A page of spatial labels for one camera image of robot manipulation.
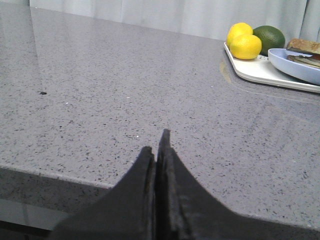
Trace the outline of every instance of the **countertop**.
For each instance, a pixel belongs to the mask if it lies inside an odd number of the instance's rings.
[[[22,5],[0,3],[0,44],[0,198],[111,188],[168,128],[233,211],[320,229],[319,94],[239,78],[220,40]]]

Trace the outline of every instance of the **blue plate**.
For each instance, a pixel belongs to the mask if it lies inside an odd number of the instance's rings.
[[[268,50],[269,61],[276,69],[295,78],[320,85],[320,69],[287,60],[288,55],[310,56],[284,48],[271,48]]]

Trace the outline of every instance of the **sandwich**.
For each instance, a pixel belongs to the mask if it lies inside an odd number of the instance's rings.
[[[288,60],[320,69],[320,42],[293,38],[289,41],[286,49],[292,52],[310,55],[288,55]]]

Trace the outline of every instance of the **food on plate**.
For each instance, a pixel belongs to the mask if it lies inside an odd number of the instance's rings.
[[[293,38],[289,41],[287,50],[308,54],[311,56],[288,55],[287,59],[295,63],[320,69],[320,43],[304,39]]]
[[[241,60],[255,59],[261,51],[261,40],[252,34],[242,34],[235,37],[230,46],[231,54]]]
[[[238,22],[231,26],[228,35],[226,37],[226,45],[229,47],[234,38],[242,34],[253,34],[252,27],[245,22]]]
[[[262,42],[261,55],[268,56],[269,49],[282,49],[286,39],[284,34],[274,26],[263,25],[253,29],[253,35]]]
[[[305,54],[320,54],[320,42],[293,38],[289,41],[287,50]]]

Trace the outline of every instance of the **white tray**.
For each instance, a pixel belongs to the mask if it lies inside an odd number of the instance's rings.
[[[232,56],[226,43],[224,49],[235,73],[248,81],[277,87],[320,93],[320,86],[300,81],[276,69],[266,56],[259,55],[253,60],[240,60]]]

